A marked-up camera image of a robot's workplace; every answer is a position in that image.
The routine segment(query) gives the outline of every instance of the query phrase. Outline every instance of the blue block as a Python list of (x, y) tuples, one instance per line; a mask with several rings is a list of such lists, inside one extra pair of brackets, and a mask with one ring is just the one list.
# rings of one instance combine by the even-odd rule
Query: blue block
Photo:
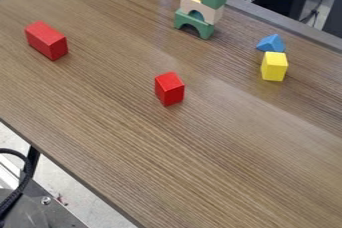
[(284, 52), (285, 44), (278, 34), (263, 38), (257, 45), (257, 49), (264, 52)]

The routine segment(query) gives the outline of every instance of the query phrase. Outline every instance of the black cable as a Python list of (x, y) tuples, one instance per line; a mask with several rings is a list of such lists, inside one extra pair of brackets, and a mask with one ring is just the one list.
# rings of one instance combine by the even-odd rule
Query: black cable
[(311, 20), (311, 18), (312, 18), (313, 16), (316, 16), (316, 14), (318, 13), (318, 9), (319, 9), (319, 7), (322, 5), (322, 3), (323, 3), (323, 0), (319, 0), (319, 2), (317, 3), (316, 7), (313, 8), (313, 9), (311, 10), (310, 14), (307, 15), (306, 17), (302, 18), (302, 19), (300, 20), (300, 22), (306, 24), (307, 22), (309, 22), (309, 21)]
[(15, 205), (15, 203), (20, 199), (25, 187), (29, 183), (30, 179), (33, 175), (33, 169), (31, 162), (28, 158), (26, 158), (23, 154), (20, 152), (11, 150), (11, 149), (5, 149), (0, 148), (0, 154), (11, 154), (14, 155), (20, 159), (22, 159), (25, 162), (26, 167), (26, 175), (24, 179), (19, 184), (18, 188), (15, 189), (3, 202), (0, 204), (0, 228), (3, 228), (5, 226), (5, 218), (9, 211), (12, 209), (12, 207)]
[(312, 24), (312, 27), (313, 27), (313, 28), (315, 28), (315, 25), (316, 25), (316, 22), (317, 22), (318, 15), (319, 15), (319, 11), (317, 11), (317, 13), (315, 14), (315, 19), (314, 19), (314, 22), (313, 22), (313, 24)]

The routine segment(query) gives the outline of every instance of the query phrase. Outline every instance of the cream block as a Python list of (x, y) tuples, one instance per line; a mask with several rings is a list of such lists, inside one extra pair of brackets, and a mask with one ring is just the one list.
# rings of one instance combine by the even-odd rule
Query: cream block
[(189, 14), (193, 10), (198, 11), (206, 23), (214, 25), (223, 16), (224, 5), (218, 9), (213, 9), (198, 0), (181, 0), (180, 9), (185, 14)]

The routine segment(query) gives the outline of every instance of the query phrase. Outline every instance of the red rectangular block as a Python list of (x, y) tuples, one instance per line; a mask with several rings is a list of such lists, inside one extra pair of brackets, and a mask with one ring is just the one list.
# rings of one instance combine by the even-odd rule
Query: red rectangular block
[(155, 78), (155, 92), (164, 106), (181, 102), (185, 85), (175, 72), (168, 72)]
[(68, 53), (66, 37), (43, 21), (37, 21), (25, 28), (28, 43), (51, 60)]

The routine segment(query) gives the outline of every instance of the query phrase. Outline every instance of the gray floor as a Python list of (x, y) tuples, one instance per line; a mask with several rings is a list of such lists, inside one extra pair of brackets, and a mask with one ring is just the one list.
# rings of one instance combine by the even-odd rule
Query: gray floor
[[(0, 148), (11, 148), (27, 153), (28, 147), (24, 140), (0, 123)], [(8, 159), (17, 167), (22, 167), (18, 159), (11, 157)], [(61, 196), (63, 203), (67, 205), (66, 208), (90, 228), (135, 227), (44, 156), (39, 162), (34, 180), (53, 196)]]

